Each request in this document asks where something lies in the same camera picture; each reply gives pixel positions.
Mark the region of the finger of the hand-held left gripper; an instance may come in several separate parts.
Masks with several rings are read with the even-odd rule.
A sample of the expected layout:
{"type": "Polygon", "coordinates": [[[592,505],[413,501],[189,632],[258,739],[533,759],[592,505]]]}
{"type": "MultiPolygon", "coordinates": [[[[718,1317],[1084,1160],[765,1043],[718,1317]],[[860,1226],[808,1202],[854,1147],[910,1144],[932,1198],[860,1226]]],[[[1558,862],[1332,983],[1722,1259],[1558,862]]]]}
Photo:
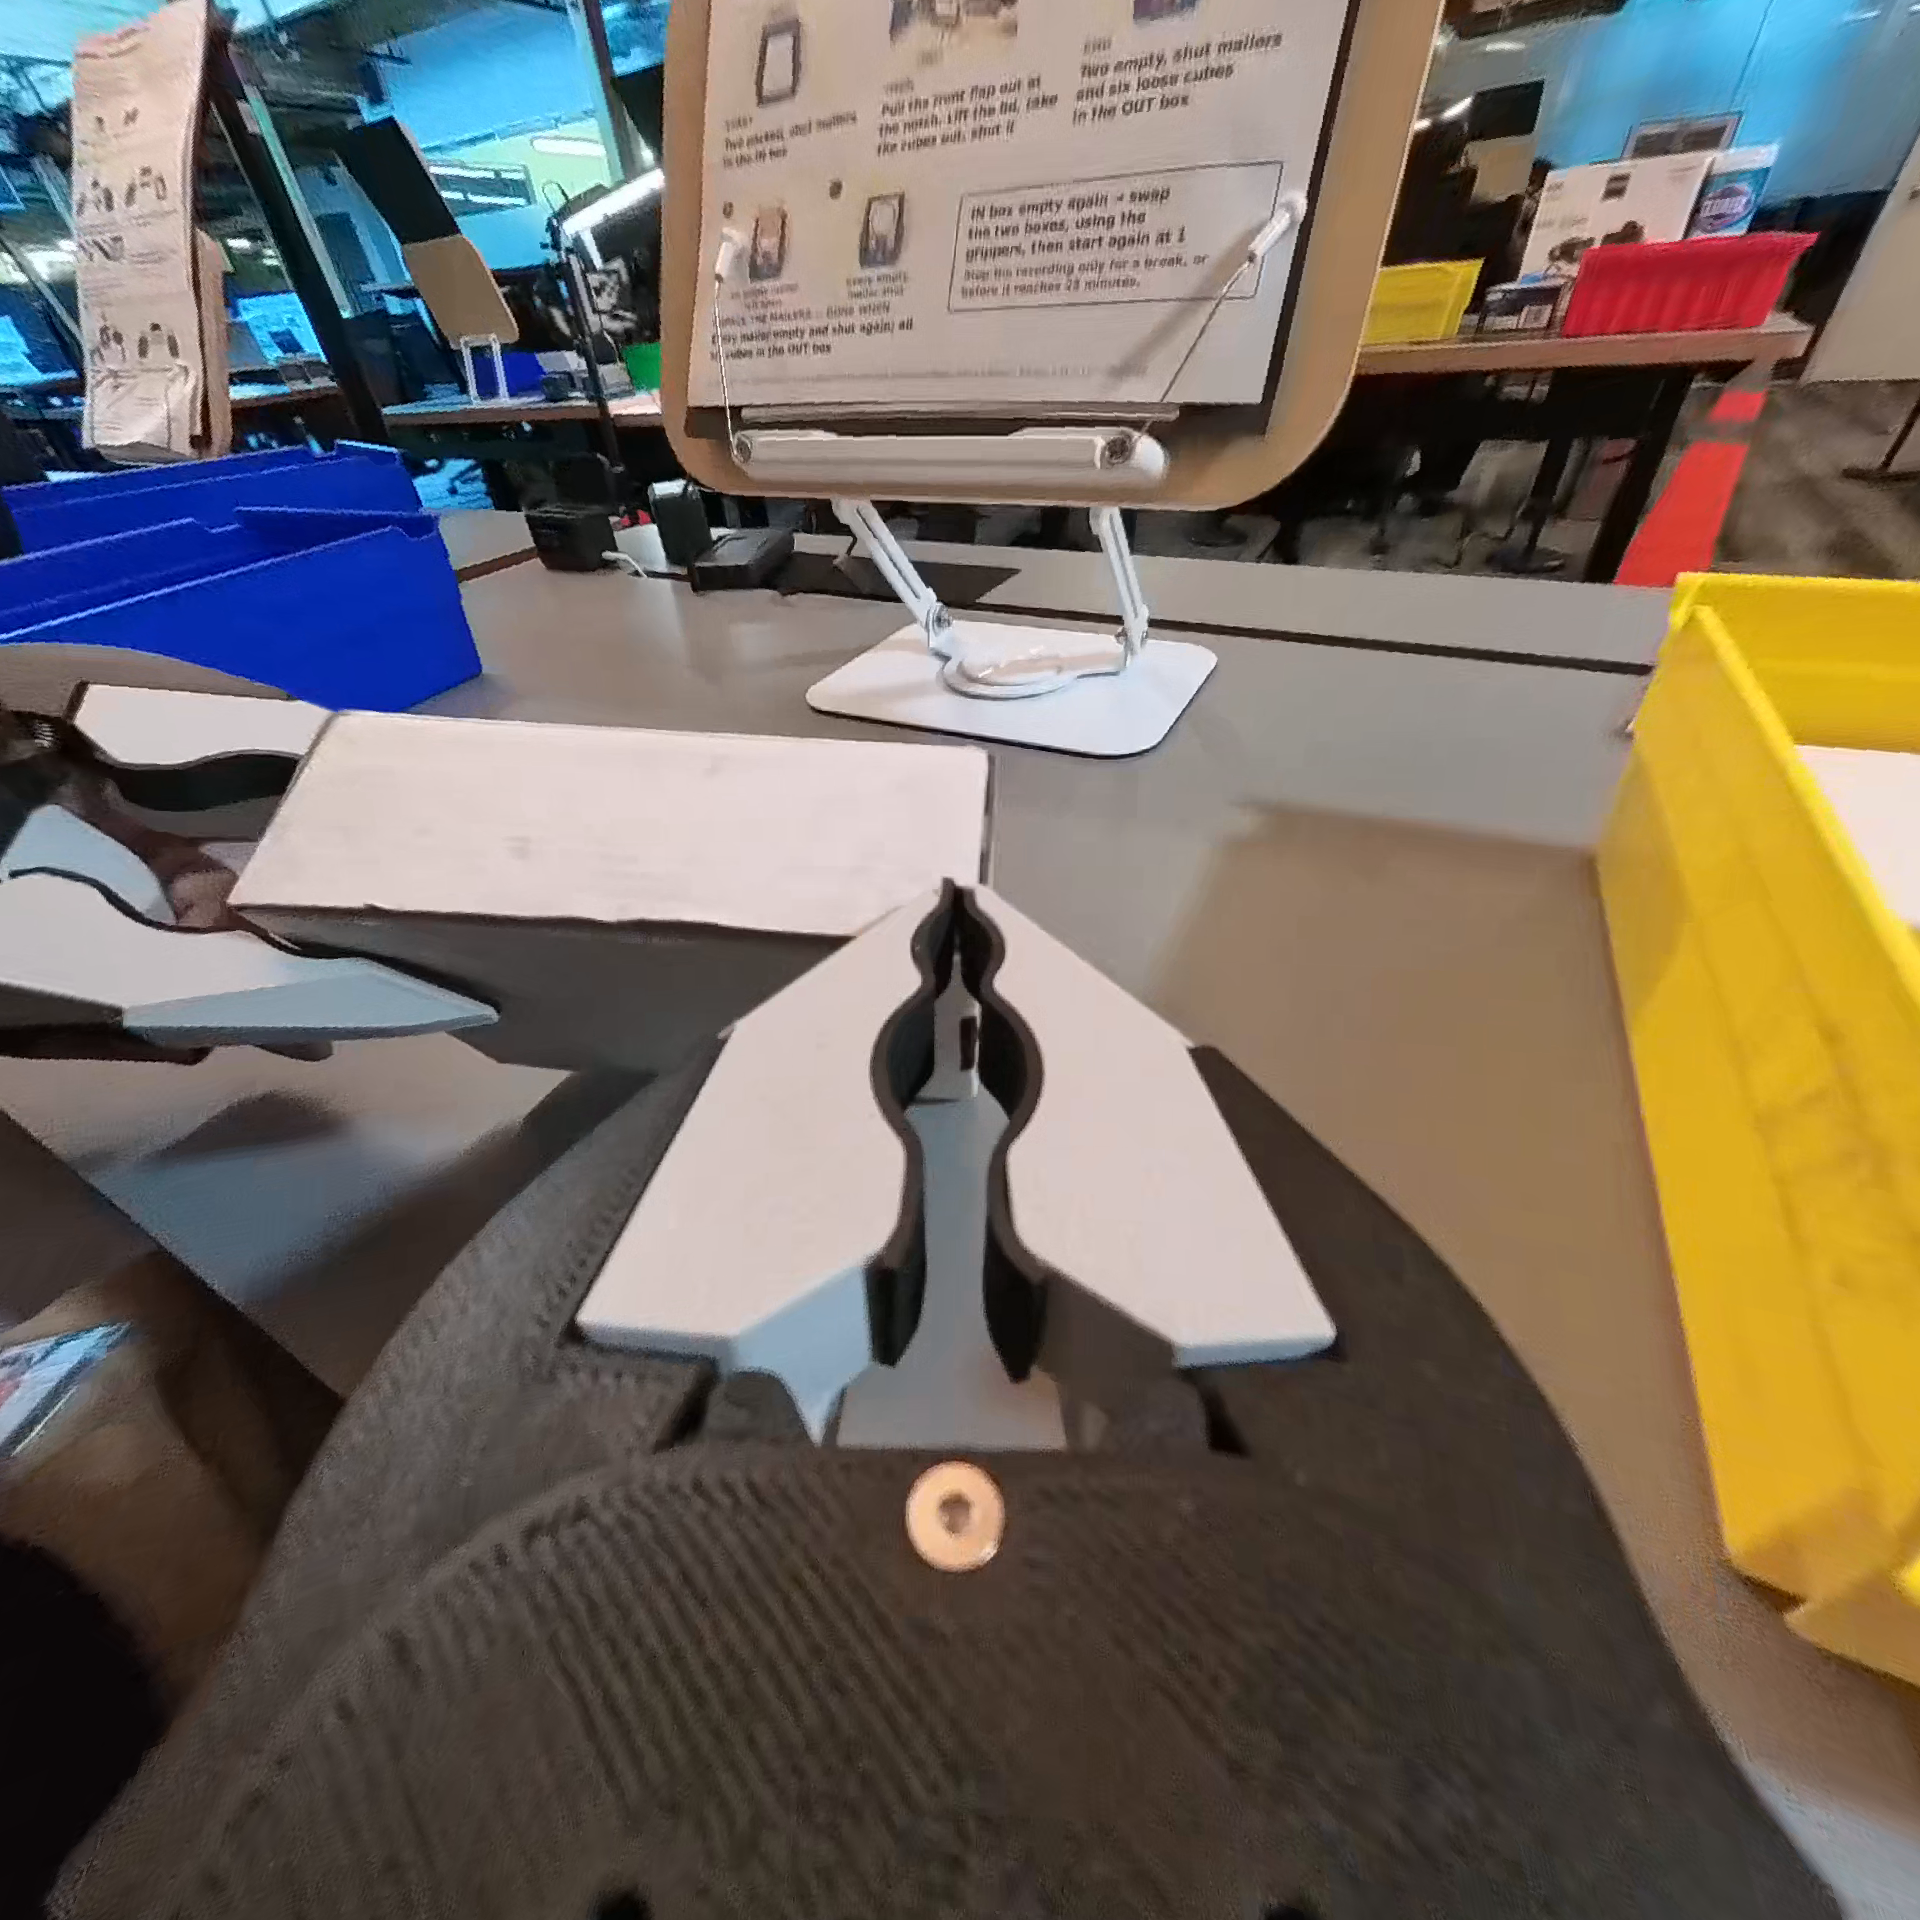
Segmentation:
{"type": "Polygon", "coordinates": [[[66,730],[133,810],[272,810],[332,719],[288,701],[85,683],[66,730]]]}
{"type": "Polygon", "coordinates": [[[179,923],[152,871],[66,807],[4,832],[3,1049],[322,1049],[494,1022],[368,959],[179,923]]]}

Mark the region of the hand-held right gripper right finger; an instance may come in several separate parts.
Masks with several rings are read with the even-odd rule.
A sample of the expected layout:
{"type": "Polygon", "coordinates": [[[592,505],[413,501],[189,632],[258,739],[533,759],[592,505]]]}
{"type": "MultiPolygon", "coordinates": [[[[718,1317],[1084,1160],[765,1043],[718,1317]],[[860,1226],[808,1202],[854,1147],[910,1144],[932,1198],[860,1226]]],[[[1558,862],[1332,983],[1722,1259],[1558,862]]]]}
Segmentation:
{"type": "Polygon", "coordinates": [[[1336,1328],[1189,1039],[987,888],[959,895],[976,1073],[1004,1125],[980,1304],[1004,1375],[1135,1385],[1327,1354],[1336,1328]]]}

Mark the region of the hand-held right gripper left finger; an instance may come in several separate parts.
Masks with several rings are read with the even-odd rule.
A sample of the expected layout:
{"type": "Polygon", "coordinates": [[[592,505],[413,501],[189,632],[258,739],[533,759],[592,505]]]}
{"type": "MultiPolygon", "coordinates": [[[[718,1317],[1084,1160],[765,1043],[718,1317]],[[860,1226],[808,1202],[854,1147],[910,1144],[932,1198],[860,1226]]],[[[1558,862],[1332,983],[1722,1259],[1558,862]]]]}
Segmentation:
{"type": "Polygon", "coordinates": [[[912,1112],[965,1101],[942,881],[738,1021],[576,1315],[597,1351],[781,1385],[808,1440],[893,1368],[928,1282],[912,1112]]]}

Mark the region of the yellow storage bin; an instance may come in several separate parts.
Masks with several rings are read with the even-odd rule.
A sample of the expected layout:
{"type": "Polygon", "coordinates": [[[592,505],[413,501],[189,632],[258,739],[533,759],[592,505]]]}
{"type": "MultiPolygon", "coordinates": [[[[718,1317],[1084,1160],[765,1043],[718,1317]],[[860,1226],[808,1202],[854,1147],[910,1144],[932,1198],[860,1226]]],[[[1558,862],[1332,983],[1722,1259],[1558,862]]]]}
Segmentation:
{"type": "Polygon", "coordinates": [[[1595,854],[1724,1557],[1909,1689],[1917,946],[1798,749],[1916,739],[1916,584],[1686,576],[1595,854]]]}

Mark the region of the grey desk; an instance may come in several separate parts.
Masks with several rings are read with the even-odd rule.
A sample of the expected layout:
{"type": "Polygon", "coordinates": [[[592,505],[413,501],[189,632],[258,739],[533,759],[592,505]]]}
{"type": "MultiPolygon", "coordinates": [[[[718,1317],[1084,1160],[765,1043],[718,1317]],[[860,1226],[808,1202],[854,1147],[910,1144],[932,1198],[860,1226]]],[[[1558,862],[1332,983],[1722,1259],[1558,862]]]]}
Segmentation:
{"type": "MultiPolygon", "coordinates": [[[[1916,1699],[1722,1563],[1592,878],[1656,593],[1150,561],[1216,673],[1152,755],[1012,753],[998,890],[1351,1167],[1554,1403],[1722,1734],[1848,1917],[1916,1917],[1916,1699]]],[[[530,1171],[552,1073],[4,1063],[4,1115],[347,1390],[530,1171]]]]}

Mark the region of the person's left hand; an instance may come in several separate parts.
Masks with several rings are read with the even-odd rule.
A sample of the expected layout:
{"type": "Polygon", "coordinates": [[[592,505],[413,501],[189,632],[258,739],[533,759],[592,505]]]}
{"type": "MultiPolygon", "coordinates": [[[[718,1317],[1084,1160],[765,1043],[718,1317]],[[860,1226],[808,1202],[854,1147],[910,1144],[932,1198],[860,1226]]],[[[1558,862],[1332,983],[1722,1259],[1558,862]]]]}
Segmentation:
{"type": "Polygon", "coordinates": [[[247,933],[277,941],[232,909],[232,890],[247,871],[251,843],[197,843],[163,839],[140,859],[155,875],[176,923],[202,933],[247,933]]]}

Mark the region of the pink printed card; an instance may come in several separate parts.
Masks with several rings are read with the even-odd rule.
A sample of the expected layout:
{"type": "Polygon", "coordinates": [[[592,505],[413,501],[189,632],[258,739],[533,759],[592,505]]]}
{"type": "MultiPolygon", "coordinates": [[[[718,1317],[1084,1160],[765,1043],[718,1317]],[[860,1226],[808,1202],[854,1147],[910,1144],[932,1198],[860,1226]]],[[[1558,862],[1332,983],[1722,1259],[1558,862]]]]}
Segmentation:
{"type": "Polygon", "coordinates": [[[19,1457],[127,1339],[127,1322],[16,1339],[3,1350],[3,1461],[19,1457]]]}

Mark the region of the wooden work table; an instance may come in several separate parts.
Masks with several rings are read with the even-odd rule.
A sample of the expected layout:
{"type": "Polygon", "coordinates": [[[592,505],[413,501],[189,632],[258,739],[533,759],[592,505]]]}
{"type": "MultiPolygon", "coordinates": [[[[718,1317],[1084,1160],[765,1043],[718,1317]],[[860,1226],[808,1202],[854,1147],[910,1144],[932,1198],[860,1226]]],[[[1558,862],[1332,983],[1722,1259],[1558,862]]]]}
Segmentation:
{"type": "Polygon", "coordinates": [[[615,397],[606,405],[597,405],[587,397],[551,401],[538,393],[488,397],[479,401],[419,401],[384,408],[382,424],[392,437],[478,433],[485,429],[522,433],[559,425],[610,425],[619,435],[664,433],[661,401],[656,393],[644,391],[615,397]]]}

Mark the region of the beige stand board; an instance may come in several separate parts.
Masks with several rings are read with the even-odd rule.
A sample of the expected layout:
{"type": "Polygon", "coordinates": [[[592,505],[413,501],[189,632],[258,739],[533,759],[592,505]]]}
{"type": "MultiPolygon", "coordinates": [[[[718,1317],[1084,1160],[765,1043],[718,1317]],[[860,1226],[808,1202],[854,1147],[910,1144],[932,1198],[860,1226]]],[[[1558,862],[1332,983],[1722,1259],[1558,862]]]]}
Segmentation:
{"type": "Polygon", "coordinates": [[[455,351],[496,344],[508,351],[522,338],[516,318],[478,245],[452,232],[400,247],[419,301],[455,351]]]}

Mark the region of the black sheet board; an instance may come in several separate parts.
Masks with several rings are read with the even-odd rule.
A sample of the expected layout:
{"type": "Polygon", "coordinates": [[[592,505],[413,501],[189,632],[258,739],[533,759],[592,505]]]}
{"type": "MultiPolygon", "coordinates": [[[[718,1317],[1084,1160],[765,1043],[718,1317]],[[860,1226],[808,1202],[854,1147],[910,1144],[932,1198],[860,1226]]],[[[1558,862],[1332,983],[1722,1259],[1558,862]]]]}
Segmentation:
{"type": "Polygon", "coordinates": [[[376,117],[344,129],[336,136],[334,151],[400,249],[462,237],[419,145],[400,119],[376,117]]]}

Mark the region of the orange floor sign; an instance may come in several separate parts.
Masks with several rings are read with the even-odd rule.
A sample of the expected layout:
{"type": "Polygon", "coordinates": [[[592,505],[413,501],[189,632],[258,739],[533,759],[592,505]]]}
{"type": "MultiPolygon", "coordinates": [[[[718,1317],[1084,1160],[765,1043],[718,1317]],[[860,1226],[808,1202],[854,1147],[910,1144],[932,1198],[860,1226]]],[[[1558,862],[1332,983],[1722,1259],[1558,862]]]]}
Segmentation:
{"type": "Polygon", "coordinates": [[[1768,386],[1728,386],[1717,397],[1651,501],[1614,586],[1666,593],[1711,569],[1766,403],[1768,386]]]}

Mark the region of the yellow ribbed tub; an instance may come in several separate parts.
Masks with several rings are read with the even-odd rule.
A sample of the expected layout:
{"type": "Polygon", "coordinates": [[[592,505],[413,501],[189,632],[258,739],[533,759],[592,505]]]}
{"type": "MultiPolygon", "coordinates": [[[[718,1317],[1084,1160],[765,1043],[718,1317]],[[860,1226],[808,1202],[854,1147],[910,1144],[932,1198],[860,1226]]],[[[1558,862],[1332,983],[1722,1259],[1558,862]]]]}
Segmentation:
{"type": "Polygon", "coordinates": [[[1359,349],[1430,345],[1459,337],[1485,269],[1484,256],[1380,269],[1359,349]]]}

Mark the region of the long wooden table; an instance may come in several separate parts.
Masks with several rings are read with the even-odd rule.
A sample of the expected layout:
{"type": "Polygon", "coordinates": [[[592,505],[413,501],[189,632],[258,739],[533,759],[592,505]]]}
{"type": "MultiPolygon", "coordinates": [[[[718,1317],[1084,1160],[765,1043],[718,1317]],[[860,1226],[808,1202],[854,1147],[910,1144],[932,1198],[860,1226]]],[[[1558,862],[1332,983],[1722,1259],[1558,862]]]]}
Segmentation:
{"type": "Polygon", "coordinates": [[[1704,377],[1754,376],[1764,390],[1800,361],[1816,329],[1776,313],[1755,327],[1590,338],[1448,338],[1359,352],[1351,393],[1388,386],[1394,433],[1538,445],[1543,465],[1525,497],[1522,569],[1534,569],[1556,489],[1580,445],[1624,441],[1622,477],[1583,559],[1583,586],[1612,586],[1663,473],[1676,429],[1704,377]]]}

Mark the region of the red ribbed tub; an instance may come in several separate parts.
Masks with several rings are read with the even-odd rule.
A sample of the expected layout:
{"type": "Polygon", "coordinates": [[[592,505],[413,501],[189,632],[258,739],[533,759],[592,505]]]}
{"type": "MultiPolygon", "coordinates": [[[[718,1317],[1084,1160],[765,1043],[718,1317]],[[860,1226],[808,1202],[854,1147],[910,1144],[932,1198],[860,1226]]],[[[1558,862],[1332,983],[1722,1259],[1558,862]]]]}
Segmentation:
{"type": "Polygon", "coordinates": [[[1750,232],[1592,247],[1573,278],[1562,337],[1757,329],[1814,243],[1813,232],[1750,232]]]}

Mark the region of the white printed carton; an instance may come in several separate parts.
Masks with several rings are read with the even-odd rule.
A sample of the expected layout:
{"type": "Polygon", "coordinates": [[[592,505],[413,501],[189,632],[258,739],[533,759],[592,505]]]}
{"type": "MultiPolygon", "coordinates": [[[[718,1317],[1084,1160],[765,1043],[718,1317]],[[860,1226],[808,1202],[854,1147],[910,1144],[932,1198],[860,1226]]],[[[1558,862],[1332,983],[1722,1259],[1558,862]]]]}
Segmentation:
{"type": "Polygon", "coordinates": [[[1686,239],[1711,154],[1668,154],[1551,169],[1534,201],[1519,279],[1570,281],[1595,249],[1686,239]]]}

